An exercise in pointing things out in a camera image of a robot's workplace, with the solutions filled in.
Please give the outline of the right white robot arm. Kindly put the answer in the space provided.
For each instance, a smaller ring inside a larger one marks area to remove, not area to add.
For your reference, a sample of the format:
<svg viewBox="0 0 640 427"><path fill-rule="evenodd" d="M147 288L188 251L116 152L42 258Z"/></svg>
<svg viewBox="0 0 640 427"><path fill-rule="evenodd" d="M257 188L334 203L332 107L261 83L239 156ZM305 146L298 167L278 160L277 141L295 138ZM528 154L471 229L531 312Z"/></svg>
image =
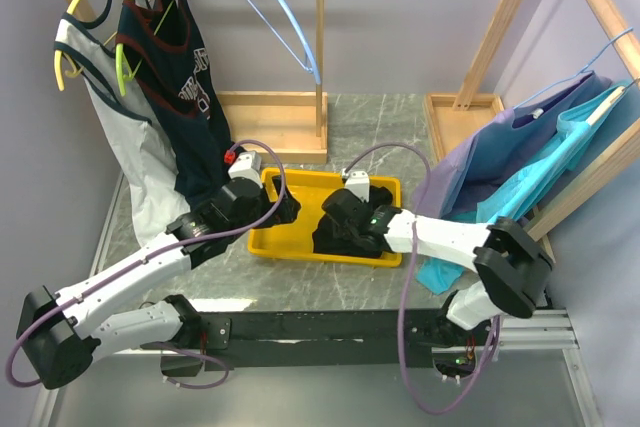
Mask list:
<svg viewBox="0 0 640 427"><path fill-rule="evenodd" d="M416 215L391 205L372 208L342 188L323 202L337 238L367 253L411 253L457 264L478 275L451 294L428 336L443 347L462 344L498 315L529 319L554 262L516 221L460 223Z"/></svg>

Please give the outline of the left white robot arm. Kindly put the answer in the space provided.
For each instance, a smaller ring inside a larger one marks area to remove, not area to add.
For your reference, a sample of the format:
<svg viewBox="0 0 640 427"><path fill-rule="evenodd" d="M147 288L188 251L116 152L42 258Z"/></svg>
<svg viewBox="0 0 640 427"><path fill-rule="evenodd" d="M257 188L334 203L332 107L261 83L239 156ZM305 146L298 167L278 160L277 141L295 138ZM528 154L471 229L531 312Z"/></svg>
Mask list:
<svg viewBox="0 0 640 427"><path fill-rule="evenodd" d="M23 351L49 390L65 386L93 363L137 345L202 347L201 315L183 295L146 309L116 310L147 289L224 253L253 228L293 223L301 204L275 176L276 201L260 181L238 177L180 215L151 242L100 274L50 292L41 286L23 303L14 352Z"/></svg>

